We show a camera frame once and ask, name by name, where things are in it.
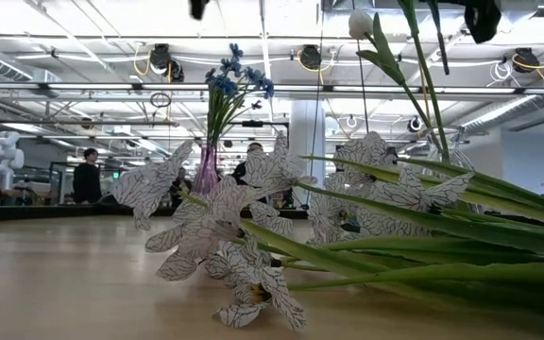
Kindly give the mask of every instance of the man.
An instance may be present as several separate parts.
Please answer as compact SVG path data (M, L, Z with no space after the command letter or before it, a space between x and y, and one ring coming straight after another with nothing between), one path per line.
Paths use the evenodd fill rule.
M186 169L183 167L178 171L178 178L171 183L171 207L177 208L181 204L182 196L179 192L190 194L193 189L193 183L186 179Z
M89 148L83 152L85 162L75 168L73 179L73 197L77 204L94 204L100 197L100 169L95 165L98 160L98 152Z
M264 147L261 144L254 142L246 148L247 154L254 151L264 151ZM242 177L247 173L247 168L245 167L246 163L246 161L241 161L238 165L236 165L236 168L234 168L234 172L232 173L232 176L234 177L234 179L236 179L236 183L238 185L247 185L245 181L242 180ZM259 200L260 202L266 204L268 202L266 197L262 197Z

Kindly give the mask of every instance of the blue hyacinth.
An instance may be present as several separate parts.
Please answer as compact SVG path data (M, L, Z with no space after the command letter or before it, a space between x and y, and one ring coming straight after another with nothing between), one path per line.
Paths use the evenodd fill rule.
M238 92L238 84L235 81L230 80L229 73L232 73L236 78L242 79L245 77L246 82L249 85L252 85L253 91L263 91L263 97L268 99L274 96L274 83L272 80L265 77L259 70L254 70L251 67L243 68L240 60L244 55L243 51L239 48L238 44L231 43L229 45L230 51L232 52L231 58L223 58L220 60L220 70L222 75L215 75L215 69L212 68L207 74L205 74L205 82L210 84L215 90L221 92L226 96L233 96ZM259 103L254 104L254 109L256 109Z
M238 43L231 43L230 51L232 51L232 57L237 61L243 57L243 50L238 48Z

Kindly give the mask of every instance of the ceiling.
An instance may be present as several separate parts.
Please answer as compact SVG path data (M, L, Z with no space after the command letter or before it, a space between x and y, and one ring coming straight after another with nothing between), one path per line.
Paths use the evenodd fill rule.
M325 0L323 5L327 8L330 3L335 2ZM361 6L366 1L356 3ZM229 43L239 43L245 51L244 64L251 64L262 71L268 70L268 75L276 84L317 85L322 80L325 85L360 86L361 81L366 86L394 85L379 68L366 60L361 69L355 52L359 48L369 49L372 46L365 42L359 46L349 37L348 11L346 14L330 11L320 13L320 0L212 0L201 22L190 17L187 0L45 0L42 5L49 18L26 1L0 0L0 56L22 70L47 70L62 82L165 82L165 79L152 72L141 76L137 71L145 68L144 58L154 43L168 43L172 56L184 70L184 82L202 83L204 74L216 67L220 58L230 54ZM458 14L461 11L447 11L451 16L447 14L448 19L443 22L450 61L449 76L444 74L437 56L438 44L431 17L423 16L420 20L423 52L429 57L436 86L482 88L538 84L539 73L512 73L507 76L502 69L497 70L496 64L503 57L511 58L515 48L529 47L541 65L544 65L544 17L532 17L516 25L500 25L501 31L492 41L475 44L461 30L463 16ZM418 66L413 63L417 52L408 36L405 20L401 15L382 15L382 26L394 54L402 60L399 63L401 71L411 80L411 85L421 86ZM328 66L320 79L318 72L309 72L294 58L303 45L308 43L320 46L324 66ZM107 67L97 62L94 56L103 60ZM496 75L502 77L501 81L493 80ZM9 80L0 77L0 81ZM29 92L0 89L0 101L11 101L19 107L16 109L35 114L31 118L25 113L21 115L23 119L43 119L48 112L56 112L55 119L59 120L92 117L94 120L131 125L131 122L143 122L146 116L152 120L154 114L155 121L171 118L180 127L132 126L129 133L150 137L202 136L208 104L199 100L198 92L172 93L171 106L159 110L147 101L138 104L127 100L127 95L123 100L111 99L127 92L93 92L83 95L89 97L91 94L107 96L108 100L52 100ZM288 95L264 101L261 110L247 110L237 121L288 122L293 100L296 99ZM485 103L483 100L451 97L443 98L439 106L444 122L450 124L457 120L463 121L468 113ZM420 104L425 107L424 101L421 100ZM413 140L419 137L406 130L406 121L415 117L417 112L410 101L401 97L371 95L364 105L362 98L337 95L324 99L320 105L327 116L326 134L334 137L334 141L327 145L327 152L330 153L335 144L366 133L365 113L369 128L377 130L386 138ZM6 112L9 113L16 114L16 117L19 114L13 110ZM96 127L85 130L78 126L43 128L47 128L47 134L53 132L60 135L105 135L111 129ZM253 128L239 125L227 136L236 138L236 141L242 138L262 140L266 148L271 148L275 133L270 126ZM82 140L66 141L71 145L90 143ZM173 151L180 141L152 143ZM100 147L110 148L117 153L123 151L119 155L125 156L134 152L124 149L119 141L105 142ZM235 143L231 151L240 154L245 152L246 147L247 143Z

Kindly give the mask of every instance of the flower bouquet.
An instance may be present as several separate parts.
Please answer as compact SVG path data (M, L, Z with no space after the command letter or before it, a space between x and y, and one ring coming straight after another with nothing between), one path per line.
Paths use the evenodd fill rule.
M209 193L218 181L217 145L221 136L228 131L228 123L247 110L262 107L261 100L257 100L245 108L247 95L259 91L263 91L264 99L274 95L274 83L262 72L251 67L243 68L240 62L243 51L238 44L231 43L229 47L232 57L220 60L220 74L212 68L205 75L205 81L209 85L207 135L201 145L201 162L194 188L200 194Z
M408 16L413 1L399 2ZM379 17L371 24L364 36L377 51L360 55L400 83L403 75L388 57ZM232 64L240 58L235 53L236 60L228 60L221 77L210 75L210 108L222 108L225 117L234 116L245 99L246 90L239 93L238 86L225 80L230 69L240 70ZM253 81L249 72L242 77ZM266 84L261 76L255 80L260 89ZM216 104L228 100L233 109ZM211 118L210 123L223 126L224 119L213 114ZM436 123L441 137L443 128ZM219 134L213 128L209 137L215 142ZM172 217L178 223L146 243L151 252L178 248L158 271L165 280L184 280L202 265L229 288L232 303L215 312L221 322L243 327L261 317L261 310L273 307L299 330L306 325L306 308L294 298L295 292L354 284L430 303L544 314L544 227L452 208L457 201L482 204L544 222L544 197L443 161L388 156L385 141L376 132L348 142L333 159L301 157L335 162L344 170L317 188L311 185L313 178L302 177L294 166L298 160L288 154L284 138L278 136L272 155L247 156L246 179L259 188L238 186L226 177L208 194L186 195ZM416 175L408 166L399 170L396 162L427 167L447 180ZM313 193L308 211L313 236L304 243L292 238L290 221L270 207L254 204L268 191L287 186ZM247 205L257 224L240 219ZM357 228L342 228L345 220L354 219ZM284 277L285 269L330 272L335 277L291 283Z

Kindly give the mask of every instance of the vase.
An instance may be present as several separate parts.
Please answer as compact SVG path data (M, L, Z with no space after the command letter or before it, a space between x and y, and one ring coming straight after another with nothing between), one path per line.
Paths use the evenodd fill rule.
M459 144L461 143L464 132L464 127L444 127L444 134L446 135L447 145L449 147L450 164L460 166L469 170L475 170L468 156L466 156L463 151L459 149ZM439 142L440 134L438 133L437 128L433 129L433 134L435 134L435 137ZM440 149L434 143L432 133L428 133L427 141L428 145L430 146L430 153L427 155L426 160L433 162L442 162L442 152L440 152ZM428 168L423 168L422 174L434 176L440 179L448 179L445 175L439 174ZM482 206L475 204L469 204L469 209L474 213L484 212L484 208Z
M200 149L200 166L193 192L206 195L217 184L217 144L204 144Z

